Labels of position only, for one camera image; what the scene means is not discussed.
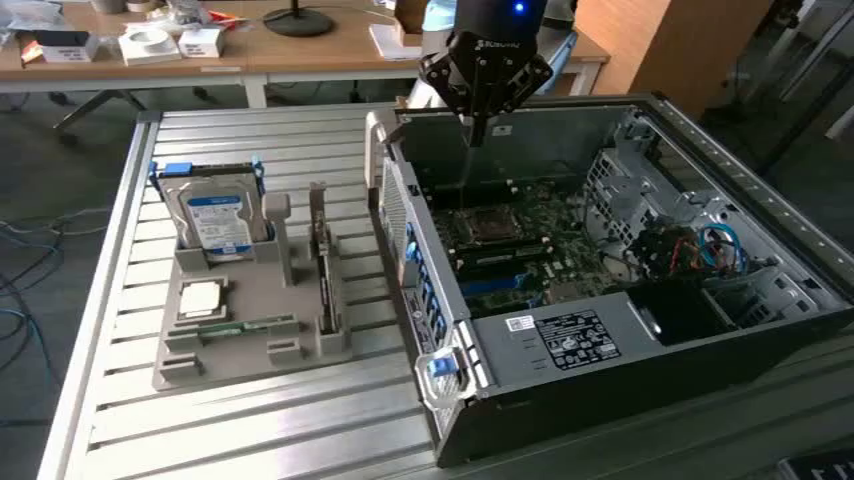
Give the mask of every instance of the barcode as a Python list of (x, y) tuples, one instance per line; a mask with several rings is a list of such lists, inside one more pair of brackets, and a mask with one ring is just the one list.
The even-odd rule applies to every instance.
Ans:
[(505, 322), (507, 328), (511, 332), (517, 332), (519, 330), (533, 328), (533, 317), (531, 315), (525, 315), (524, 317), (508, 318)]

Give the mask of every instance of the gray floor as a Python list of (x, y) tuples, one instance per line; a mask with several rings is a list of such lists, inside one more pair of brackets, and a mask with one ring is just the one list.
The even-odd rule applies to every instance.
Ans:
[[(767, 51), (768, 40), (753, 42), (744, 59), (744, 69)], [(797, 100), (779, 106), (761, 102), (759, 111), (749, 109), (748, 120), (728, 122), (727, 126), (709, 126), (709, 130), (732, 150), (749, 162), (756, 162), (803, 109), (808, 100), (823, 88), (837, 69), (833, 62), (821, 67), (815, 80), (799, 92)], [(314, 93), (314, 85), (297, 85), (280, 90), (296, 103), (345, 103), (348, 83), (329, 82)], [(242, 92), (237, 87), (208, 89), (216, 103), (204, 102), (190, 95), (188, 88), (140, 92), (138, 98), (157, 110), (189, 110), (204, 108), (245, 107)], [(370, 82), (361, 85), (368, 100), (386, 101), (405, 92), (402, 82)], [(82, 101), (86, 94), (70, 94)], [(848, 202), (854, 200), (849, 189), (854, 180), (851, 136), (833, 143), (823, 139), (820, 132), (832, 119), (854, 103), (854, 88), (848, 86), (821, 118), (804, 132), (775, 171), (773, 179), (781, 192), (800, 206), (825, 231), (854, 249), (854, 226)], [(0, 98), (0, 109), (7, 107)], [(80, 137), (80, 145), (61, 146), (53, 138), (50, 125), (69, 107), (57, 107), (42, 94), (30, 96), (21, 113), (0, 115), (0, 157), (3, 174), (0, 175), (0, 219), (13, 220), (33, 216), (54, 217), (85, 207), (110, 203), (121, 172), (124, 154), (130, 138), (134, 112), (120, 101), (110, 101), (72, 129)], [(102, 221), (88, 219), (85, 227)], [(46, 237), (31, 240), (47, 241)], [(69, 238), (62, 243), (65, 262), (25, 298), (42, 325), (46, 346), (59, 373), (70, 355), (77, 322), (82, 312), (85, 294), (100, 249), (100, 235)], [(0, 241), (0, 271), (14, 274), (38, 255)], [(0, 308), (13, 308), (6, 297), (0, 297)], [(5, 358), (11, 343), (0, 343), (0, 357)], [(55, 405), (58, 390), (49, 383), (43, 360), (31, 343), (11, 368), (0, 374), (0, 422), (7, 419), (49, 418)], [(0, 428), (0, 478), (33, 478), (46, 436), (46, 427)], [(751, 478), (767, 478), (757, 474)]]

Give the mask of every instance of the motherboard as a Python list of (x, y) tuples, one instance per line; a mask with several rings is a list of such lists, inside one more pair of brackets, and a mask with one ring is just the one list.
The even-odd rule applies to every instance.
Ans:
[(601, 295), (629, 275), (605, 267), (573, 185), (508, 182), (428, 201), (474, 318)]

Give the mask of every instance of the blue cable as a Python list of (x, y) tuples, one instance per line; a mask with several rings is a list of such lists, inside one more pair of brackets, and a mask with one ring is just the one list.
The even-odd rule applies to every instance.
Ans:
[(13, 315), (21, 320), (23, 320), (29, 326), (29, 331), (34, 334), (35, 341), (38, 342), (38, 348), (41, 350), (41, 355), (43, 356), (43, 365), (45, 370), (47, 372), (47, 380), (50, 383), (57, 382), (58, 380), (53, 376), (53, 371), (50, 370), (50, 354), (47, 353), (47, 348), (43, 344), (43, 337), (41, 336), (41, 328), (38, 328), (38, 324), (35, 320), (25, 315), (22, 312), (17, 310), (11, 310), (10, 308), (0, 308), (0, 314), (5, 313), (6, 315)]
[[(31, 282), (29, 282), (27, 285), (22, 286), (22, 287), (17, 287), (17, 291), (22, 292), (25, 290), (29, 290), (30, 288), (33, 288), (35, 285), (38, 285), (45, 278), (47, 278), (61, 267), (62, 265), (62, 251), (53, 247), (51, 245), (43, 245), (39, 243), (29, 243), (25, 242), (17, 238), (14, 238), (11, 235), (9, 235), (7, 233), (5, 233), (1, 229), (0, 229), (0, 237), (5, 238), (7, 241), (10, 241), (14, 245), (17, 245), (18, 247), (27, 247), (27, 248), (41, 248), (45, 250), (49, 250), (50, 254), (55, 257), (55, 261), (53, 263), (53, 265), (50, 266), (50, 268), (47, 268), (45, 270), (45, 272), (41, 274), (41, 276), (38, 278), (35, 278)], [(9, 293), (0, 293), (0, 297), (7, 297), (10, 294)]]
[(713, 258), (711, 258), (711, 255), (708, 254), (708, 252), (703, 250), (703, 246), (705, 245), (705, 235), (704, 235), (705, 230), (719, 230), (729, 236), (729, 238), (732, 239), (732, 249), (735, 251), (736, 271), (743, 272), (747, 265), (745, 265), (744, 251), (741, 250), (741, 244), (740, 244), (740, 241), (737, 240), (737, 235), (735, 234), (735, 230), (732, 230), (732, 228), (723, 223), (709, 223), (708, 225), (705, 225), (703, 228), (699, 229), (697, 244), (700, 248), (700, 255), (703, 257), (703, 260), (705, 261), (705, 264), (711, 267), (716, 266)]

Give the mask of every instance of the aluminum table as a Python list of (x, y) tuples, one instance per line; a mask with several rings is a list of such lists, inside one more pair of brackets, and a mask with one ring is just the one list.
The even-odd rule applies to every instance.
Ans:
[[(388, 104), (145, 113), (121, 176), (39, 480), (719, 479), (851, 434), (851, 330), (747, 386), (461, 467), (433, 466), (426, 417), (382, 278), (364, 191), (364, 117)], [(230, 385), (153, 390), (174, 228), (146, 165), (256, 154), (288, 221), (326, 183), (341, 237), (352, 361)], [(567, 414), (583, 415), (571, 409)]]

